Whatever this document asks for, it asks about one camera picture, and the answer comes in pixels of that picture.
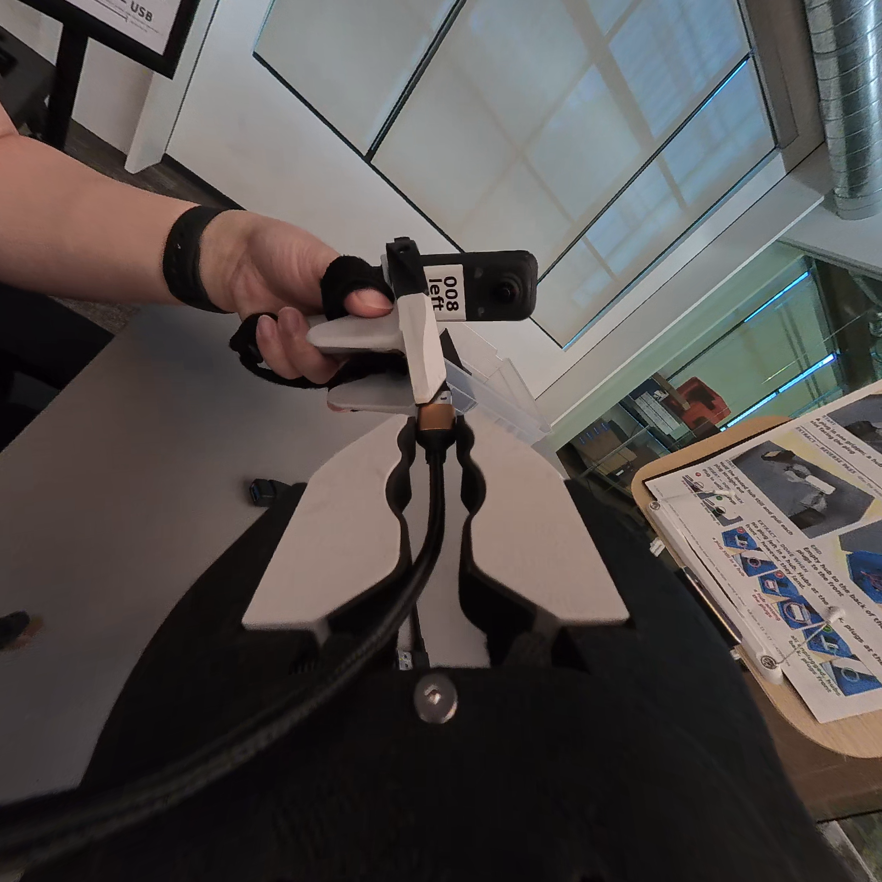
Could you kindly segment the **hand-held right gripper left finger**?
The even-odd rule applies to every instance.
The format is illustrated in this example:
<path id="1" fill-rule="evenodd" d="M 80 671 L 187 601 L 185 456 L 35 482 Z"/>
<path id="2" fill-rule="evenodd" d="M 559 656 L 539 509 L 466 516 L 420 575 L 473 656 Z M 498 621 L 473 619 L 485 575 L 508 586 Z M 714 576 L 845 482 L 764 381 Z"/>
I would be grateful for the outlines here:
<path id="1" fill-rule="evenodd" d="M 414 419 L 396 415 L 307 482 L 246 611 L 248 631 L 327 639 L 339 616 L 403 574 Z"/>

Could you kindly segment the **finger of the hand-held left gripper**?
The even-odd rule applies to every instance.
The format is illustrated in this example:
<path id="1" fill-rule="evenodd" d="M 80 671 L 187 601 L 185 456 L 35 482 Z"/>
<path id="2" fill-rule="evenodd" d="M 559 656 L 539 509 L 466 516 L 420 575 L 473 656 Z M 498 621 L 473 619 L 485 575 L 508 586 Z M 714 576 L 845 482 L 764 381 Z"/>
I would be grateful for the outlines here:
<path id="1" fill-rule="evenodd" d="M 447 365 L 435 311 L 424 293 L 399 298 L 399 325 L 414 402 L 427 405 L 447 383 Z"/>

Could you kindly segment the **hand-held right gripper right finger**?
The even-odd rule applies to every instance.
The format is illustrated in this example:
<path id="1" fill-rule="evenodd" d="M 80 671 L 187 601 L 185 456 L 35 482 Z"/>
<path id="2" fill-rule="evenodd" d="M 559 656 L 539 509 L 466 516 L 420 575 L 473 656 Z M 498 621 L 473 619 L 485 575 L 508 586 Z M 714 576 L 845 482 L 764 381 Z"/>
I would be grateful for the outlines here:
<path id="1" fill-rule="evenodd" d="M 475 467 L 481 501 L 464 536 L 480 577 L 532 615 L 532 629 L 621 625 L 625 603 L 564 478 L 526 442 L 466 416 L 462 474 Z"/>

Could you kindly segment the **person's left forearm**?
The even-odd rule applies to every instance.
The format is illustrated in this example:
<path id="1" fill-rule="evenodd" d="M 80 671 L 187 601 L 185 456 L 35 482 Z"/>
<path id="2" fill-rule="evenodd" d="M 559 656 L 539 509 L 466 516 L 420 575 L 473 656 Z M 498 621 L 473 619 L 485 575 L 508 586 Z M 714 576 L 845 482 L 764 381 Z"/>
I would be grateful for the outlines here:
<path id="1" fill-rule="evenodd" d="M 106 177 L 21 135 L 1 109 L 1 281 L 91 303 L 179 305 L 162 271 L 193 203 Z"/>

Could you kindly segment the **person's left hand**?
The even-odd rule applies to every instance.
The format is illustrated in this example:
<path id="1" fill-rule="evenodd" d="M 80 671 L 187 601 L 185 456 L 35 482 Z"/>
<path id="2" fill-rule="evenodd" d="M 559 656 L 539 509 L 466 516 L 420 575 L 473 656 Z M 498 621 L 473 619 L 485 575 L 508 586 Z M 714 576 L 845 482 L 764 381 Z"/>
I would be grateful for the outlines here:
<path id="1" fill-rule="evenodd" d="M 286 380 L 323 384 L 340 363 L 307 338 L 309 317 L 324 315 L 321 280 L 338 253 L 298 226 L 226 211 L 205 228 L 199 272 L 215 306 L 245 320 L 260 314 L 262 363 Z"/>

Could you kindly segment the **clear plastic bin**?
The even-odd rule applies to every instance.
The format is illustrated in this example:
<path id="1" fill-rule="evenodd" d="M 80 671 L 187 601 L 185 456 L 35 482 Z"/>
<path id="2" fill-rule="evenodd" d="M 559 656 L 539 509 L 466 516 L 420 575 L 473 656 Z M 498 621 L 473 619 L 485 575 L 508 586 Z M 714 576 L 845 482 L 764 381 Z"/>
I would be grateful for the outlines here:
<path id="1" fill-rule="evenodd" d="M 440 329 L 447 385 L 457 412 L 482 413 L 529 446 L 544 440 L 550 425 L 513 362 L 466 324 Z"/>

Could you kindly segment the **large frosted glass window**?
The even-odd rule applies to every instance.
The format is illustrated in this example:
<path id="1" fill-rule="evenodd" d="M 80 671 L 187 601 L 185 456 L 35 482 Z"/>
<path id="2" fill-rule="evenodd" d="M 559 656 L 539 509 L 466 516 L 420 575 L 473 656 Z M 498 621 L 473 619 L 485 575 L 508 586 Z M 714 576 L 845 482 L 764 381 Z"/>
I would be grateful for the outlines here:
<path id="1" fill-rule="evenodd" d="M 527 249 L 569 347 L 822 139 L 800 2 L 278 1 L 254 57 L 464 250 Z"/>

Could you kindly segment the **red tool case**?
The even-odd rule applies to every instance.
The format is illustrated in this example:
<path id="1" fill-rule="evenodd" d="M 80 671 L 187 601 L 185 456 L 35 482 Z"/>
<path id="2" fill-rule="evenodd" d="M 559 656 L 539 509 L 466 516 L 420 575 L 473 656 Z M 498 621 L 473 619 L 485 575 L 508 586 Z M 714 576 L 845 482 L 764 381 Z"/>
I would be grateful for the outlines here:
<path id="1" fill-rule="evenodd" d="M 714 432 L 731 416 L 722 396 L 707 383 L 691 377 L 667 396 L 670 409 L 694 434 Z"/>

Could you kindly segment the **black wristband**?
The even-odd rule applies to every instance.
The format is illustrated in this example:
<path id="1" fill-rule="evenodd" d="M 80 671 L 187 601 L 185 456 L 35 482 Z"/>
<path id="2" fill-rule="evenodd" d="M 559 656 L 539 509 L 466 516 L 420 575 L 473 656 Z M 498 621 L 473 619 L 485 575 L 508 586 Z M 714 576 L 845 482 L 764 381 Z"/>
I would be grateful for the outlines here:
<path id="1" fill-rule="evenodd" d="M 178 303 L 212 314 L 234 313 L 215 304 L 204 286 L 201 243 L 206 228 L 217 217 L 242 212 L 242 208 L 195 204 L 175 220 L 164 244 L 161 269 L 167 288 Z"/>

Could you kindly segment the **ribbed silver ventilation duct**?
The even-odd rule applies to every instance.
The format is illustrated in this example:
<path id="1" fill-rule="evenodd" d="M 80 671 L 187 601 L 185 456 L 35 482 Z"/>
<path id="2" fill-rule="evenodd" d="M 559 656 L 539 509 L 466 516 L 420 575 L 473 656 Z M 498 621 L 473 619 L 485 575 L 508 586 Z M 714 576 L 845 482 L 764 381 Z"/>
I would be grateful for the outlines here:
<path id="1" fill-rule="evenodd" d="M 804 1 L 837 215 L 881 210 L 881 3 Z"/>

